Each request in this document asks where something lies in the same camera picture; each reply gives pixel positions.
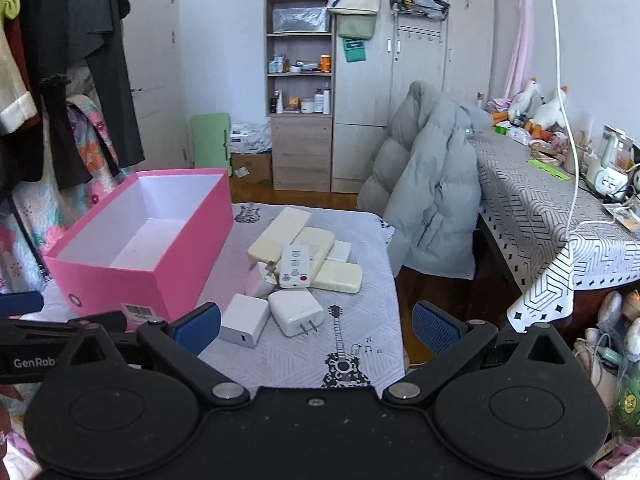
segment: desk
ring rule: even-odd
[[[198,304],[214,301],[224,312],[234,294],[243,292],[251,265],[246,250],[283,207],[234,204],[234,225]],[[258,386],[320,388],[328,371],[325,361],[336,352],[340,332],[347,358],[358,360],[359,369],[380,394],[404,376],[398,297],[386,255],[393,228],[371,213],[300,209],[311,212],[309,226],[327,229],[337,240],[350,242],[350,261],[362,266],[362,289],[357,294],[310,289],[325,309],[342,308],[339,325],[327,313],[317,333],[289,338],[270,317],[255,349],[216,339],[200,358],[252,392]],[[25,319],[67,320],[72,316],[54,283],[49,283],[44,296],[43,311]]]
[[[478,156],[481,217],[530,305],[553,302],[568,290],[598,290],[640,278],[640,240],[617,224],[582,226],[572,237],[573,268],[567,266],[573,177],[562,181],[530,165],[527,146],[494,132],[477,134],[470,143]],[[596,197],[579,190],[572,225],[584,220],[610,216]]]

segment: gray puffer jacket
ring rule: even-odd
[[[473,232],[481,199],[478,160],[467,142],[491,116],[415,81],[375,156],[358,209],[396,228],[389,259],[423,274],[473,279]]]

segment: open pink shoebox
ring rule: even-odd
[[[193,310],[233,225],[226,171],[134,173],[79,219],[45,256],[78,315],[135,329]]]

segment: white wall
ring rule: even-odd
[[[534,0],[535,46],[530,76],[543,91],[555,88],[556,58],[550,0]],[[491,96],[502,96],[518,25],[518,0],[496,0],[497,21]],[[595,127],[625,130],[640,140],[640,0],[558,0],[562,84],[568,85],[572,124],[584,126],[588,112]]]
[[[262,123],[264,0],[180,0],[188,116]]]

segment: barcode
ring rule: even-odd
[[[126,309],[137,316],[154,317],[154,313],[146,306],[125,305]]]

